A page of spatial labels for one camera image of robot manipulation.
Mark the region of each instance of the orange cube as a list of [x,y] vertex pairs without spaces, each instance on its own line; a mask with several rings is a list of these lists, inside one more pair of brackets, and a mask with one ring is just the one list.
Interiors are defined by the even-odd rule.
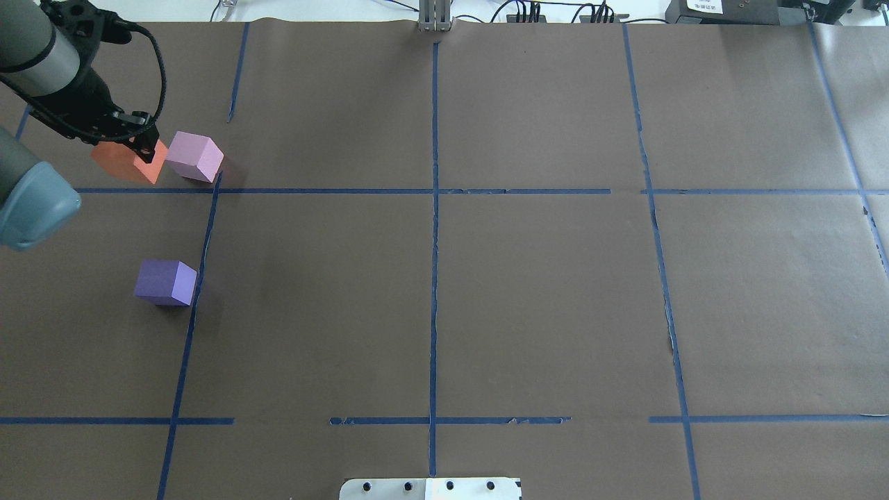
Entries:
[[108,175],[125,181],[154,184],[161,174],[166,160],[167,147],[158,141],[155,146],[155,159],[145,163],[125,145],[116,142],[100,142],[92,149],[90,156]]

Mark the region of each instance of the label sticker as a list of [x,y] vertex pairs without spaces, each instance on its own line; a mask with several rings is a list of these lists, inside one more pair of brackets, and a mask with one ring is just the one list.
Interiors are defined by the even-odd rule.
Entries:
[[685,0],[685,4],[693,11],[707,12],[710,14],[723,13],[722,0]]

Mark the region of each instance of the white metal bracket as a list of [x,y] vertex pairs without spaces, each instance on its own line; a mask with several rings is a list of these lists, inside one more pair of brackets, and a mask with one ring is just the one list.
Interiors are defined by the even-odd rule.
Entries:
[[450,31],[451,0],[420,0],[420,31]]
[[348,480],[340,500],[522,500],[522,481],[512,478]]

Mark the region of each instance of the teal plastic cap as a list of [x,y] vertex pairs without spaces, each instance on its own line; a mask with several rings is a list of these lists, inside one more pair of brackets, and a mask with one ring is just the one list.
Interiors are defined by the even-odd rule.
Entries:
[[80,195],[42,161],[12,188],[0,209],[0,245],[27,250],[47,239],[80,210]]

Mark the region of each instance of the block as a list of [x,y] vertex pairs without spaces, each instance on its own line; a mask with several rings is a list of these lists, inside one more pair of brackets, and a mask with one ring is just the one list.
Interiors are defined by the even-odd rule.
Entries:
[[155,305],[191,305],[197,272],[179,261],[142,261],[134,295]]
[[213,182],[222,158],[222,151],[209,137],[177,132],[170,143],[166,163],[182,177]]
[[145,163],[125,145],[116,142],[100,142],[92,149],[90,156],[102,167],[102,170],[112,177],[125,181],[154,184],[164,166],[167,147],[163,142],[158,141],[155,145],[155,159],[151,163]]

